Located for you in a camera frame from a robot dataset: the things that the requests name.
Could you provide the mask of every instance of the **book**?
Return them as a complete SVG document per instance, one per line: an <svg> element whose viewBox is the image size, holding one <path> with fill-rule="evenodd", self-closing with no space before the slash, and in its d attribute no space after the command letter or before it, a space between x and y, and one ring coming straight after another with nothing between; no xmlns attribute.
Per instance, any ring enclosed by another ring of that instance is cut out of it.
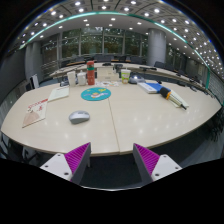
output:
<svg viewBox="0 0 224 224"><path fill-rule="evenodd" d="M159 83L138 83L138 85L145 90L147 93L159 93L160 89L163 87Z"/></svg>
<svg viewBox="0 0 224 224"><path fill-rule="evenodd" d="M24 120L23 128L37 121L45 119L48 99L41 100L28 106Z"/></svg>
<svg viewBox="0 0 224 224"><path fill-rule="evenodd" d="M51 91L51 94L48 98L48 102L66 97L68 95L69 95L69 86L55 88Z"/></svg>

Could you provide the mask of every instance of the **notebook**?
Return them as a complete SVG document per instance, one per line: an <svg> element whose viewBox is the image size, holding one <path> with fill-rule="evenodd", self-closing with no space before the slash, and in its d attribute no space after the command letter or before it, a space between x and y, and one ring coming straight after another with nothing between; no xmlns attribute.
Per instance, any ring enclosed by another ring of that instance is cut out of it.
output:
<svg viewBox="0 0 224 224"><path fill-rule="evenodd" d="M147 93L159 93L161 86L159 83L138 83L138 85Z"/></svg>

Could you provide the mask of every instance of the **office chair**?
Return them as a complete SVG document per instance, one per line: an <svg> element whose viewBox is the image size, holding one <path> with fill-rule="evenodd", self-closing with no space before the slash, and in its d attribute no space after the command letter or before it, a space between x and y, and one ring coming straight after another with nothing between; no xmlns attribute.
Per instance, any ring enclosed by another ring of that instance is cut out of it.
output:
<svg viewBox="0 0 224 224"><path fill-rule="evenodd" d="M154 67L164 69L165 64L163 62L156 61Z"/></svg>

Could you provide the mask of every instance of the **paper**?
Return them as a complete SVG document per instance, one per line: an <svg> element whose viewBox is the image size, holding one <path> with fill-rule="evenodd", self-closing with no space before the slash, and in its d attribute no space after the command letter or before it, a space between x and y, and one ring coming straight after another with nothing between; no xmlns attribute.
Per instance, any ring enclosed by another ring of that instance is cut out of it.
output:
<svg viewBox="0 0 224 224"><path fill-rule="evenodd" d="M51 95L48 98L48 101L57 100L62 97L69 95L69 86L64 86L60 88L55 88L51 91Z"/></svg>
<svg viewBox="0 0 224 224"><path fill-rule="evenodd" d="M173 90L171 90L171 93L173 96L175 96L179 101L182 102L182 104L185 106L185 107L189 107L189 104L183 100L176 92L174 92ZM176 103L174 103L173 101L169 100L175 107L180 107L178 106Z"/></svg>
<svg viewBox="0 0 224 224"><path fill-rule="evenodd" d="M23 121L23 128L37 121L45 119L47 109L47 99L28 106L26 115Z"/></svg>
<svg viewBox="0 0 224 224"><path fill-rule="evenodd" d="M95 86L99 86L99 87L116 86L117 87L119 86L119 83L116 81L104 81L104 82L96 81Z"/></svg>

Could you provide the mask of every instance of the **white cup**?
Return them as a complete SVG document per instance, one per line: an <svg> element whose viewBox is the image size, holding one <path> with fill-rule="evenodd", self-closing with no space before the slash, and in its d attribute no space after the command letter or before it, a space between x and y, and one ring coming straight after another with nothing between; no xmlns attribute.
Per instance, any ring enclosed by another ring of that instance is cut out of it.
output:
<svg viewBox="0 0 224 224"><path fill-rule="evenodd" d="M80 86L84 86L86 85L86 73L85 72L81 72L77 74L78 77L78 83Z"/></svg>
<svg viewBox="0 0 224 224"><path fill-rule="evenodd" d="M69 82L69 85L70 85L71 87L76 86L75 71L68 72L68 73L67 73L67 76L68 76L68 82Z"/></svg>

